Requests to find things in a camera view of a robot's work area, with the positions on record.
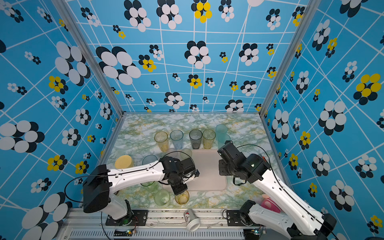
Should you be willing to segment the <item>short amber glass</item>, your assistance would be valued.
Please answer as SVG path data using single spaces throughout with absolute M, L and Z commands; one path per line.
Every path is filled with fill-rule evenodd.
M 175 201 L 179 205 L 186 204 L 189 201 L 189 199 L 190 199 L 190 194 L 188 191 L 184 191 L 182 194 L 175 196 Z

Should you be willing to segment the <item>pale green textured glass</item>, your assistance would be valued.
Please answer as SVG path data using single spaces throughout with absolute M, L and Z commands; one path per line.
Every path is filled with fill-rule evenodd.
M 166 206 L 170 202 L 170 193 L 161 189 L 155 193 L 154 201 L 157 206 Z

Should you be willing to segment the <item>clear textured glass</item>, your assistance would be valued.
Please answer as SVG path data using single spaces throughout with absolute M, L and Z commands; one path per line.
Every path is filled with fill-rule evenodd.
M 165 157 L 177 158 L 178 155 L 179 155 L 179 152 L 176 149 L 170 148 L 167 150 Z

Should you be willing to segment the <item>light green textured glass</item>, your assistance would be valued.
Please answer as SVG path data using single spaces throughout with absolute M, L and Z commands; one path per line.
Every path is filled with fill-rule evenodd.
M 193 155 L 193 153 L 192 153 L 191 149 L 183 149 L 183 150 L 181 150 L 181 153 L 180 153 L 181 160 L 191 158 L 192 155 Z

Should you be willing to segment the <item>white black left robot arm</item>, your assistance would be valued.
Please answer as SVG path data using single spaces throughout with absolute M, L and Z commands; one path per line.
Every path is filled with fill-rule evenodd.
M 116 192 L 147 182 L 166 181 L 174 194 L 180 195 L 188 189 L 187 183 L 199 175 L 190 157 L 179 160 L 164 156 L 152 163 L 126 169 L 99 165 L 83 182 L 83 211 L 86 214 L 102 212 L 117 222 L 131 220 L 133 213 L 129 201 L 116 197 Z

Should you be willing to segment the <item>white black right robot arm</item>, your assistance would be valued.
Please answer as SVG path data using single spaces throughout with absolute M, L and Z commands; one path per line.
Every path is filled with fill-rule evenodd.
M 333 233 L 337 220 L 317 211 L 292 191 L 277 176 L 269 157 L 246 157 L 232 141 L 226 141 L 218 154 L 221 176 L 233 176 L 254 185 L 282 209 L 282 213 L 277 213 L 248 200 L 239 210 L 245 225 L 262 225 L 290 240 L 326 240 Z

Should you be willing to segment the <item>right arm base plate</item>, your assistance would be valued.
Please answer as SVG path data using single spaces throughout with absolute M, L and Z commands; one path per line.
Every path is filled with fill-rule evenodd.
M 260 227 L 260 224 L 255 224 L 251 219 L 239 210 L 223 210 L 222 216 L 227 220 L 229 227 Z

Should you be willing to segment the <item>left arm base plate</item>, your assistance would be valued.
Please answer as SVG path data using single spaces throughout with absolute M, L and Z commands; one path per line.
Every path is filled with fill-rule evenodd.
M 148 219 L 148 210 L 131 210 L 128 214 L 119 219 L 114 220 L 111 216 L 107 217 L 106 226 L 145 226 Z

